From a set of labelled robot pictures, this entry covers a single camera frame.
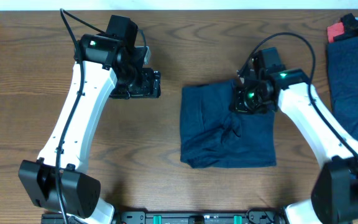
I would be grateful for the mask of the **navy blue shorts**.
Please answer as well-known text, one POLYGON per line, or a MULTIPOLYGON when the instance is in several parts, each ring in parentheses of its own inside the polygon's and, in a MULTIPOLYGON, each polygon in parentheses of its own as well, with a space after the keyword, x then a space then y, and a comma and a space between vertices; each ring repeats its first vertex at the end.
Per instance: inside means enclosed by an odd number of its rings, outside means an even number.
POLYGON ((231 105, 237 82, 228 80, 182 89, 180 160, 194 169, 276 165, 274 113, 239 114, 231 105))

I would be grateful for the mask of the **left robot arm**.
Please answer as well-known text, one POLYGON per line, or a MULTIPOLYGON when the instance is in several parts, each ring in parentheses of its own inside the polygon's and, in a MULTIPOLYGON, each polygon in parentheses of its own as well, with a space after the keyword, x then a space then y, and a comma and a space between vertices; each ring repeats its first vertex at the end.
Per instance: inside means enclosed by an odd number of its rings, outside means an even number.
POLYGON ((128 17, 111 16, 106 30, 74 40, 73 76, 62 111, 36 161, 18 176, 42 223, 116 223, 100 182, 87 174, 94 134, 108 99, 158 98, 161 74, 148 66, 150 49, 128 17))

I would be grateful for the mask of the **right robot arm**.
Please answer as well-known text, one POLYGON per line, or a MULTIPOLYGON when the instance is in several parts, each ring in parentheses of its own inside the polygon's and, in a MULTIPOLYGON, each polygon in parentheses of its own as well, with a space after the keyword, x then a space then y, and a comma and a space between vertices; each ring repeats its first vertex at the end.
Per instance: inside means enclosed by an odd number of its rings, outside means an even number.
POLYGON ((275 47, 252 52, 238 71, 233 111, 280 110, 312 149, 321 168, 308 200, 283 209, 286 223, 351 223, 358 219, 358 141, 335 119, 301 69, 285 68, 275 47))

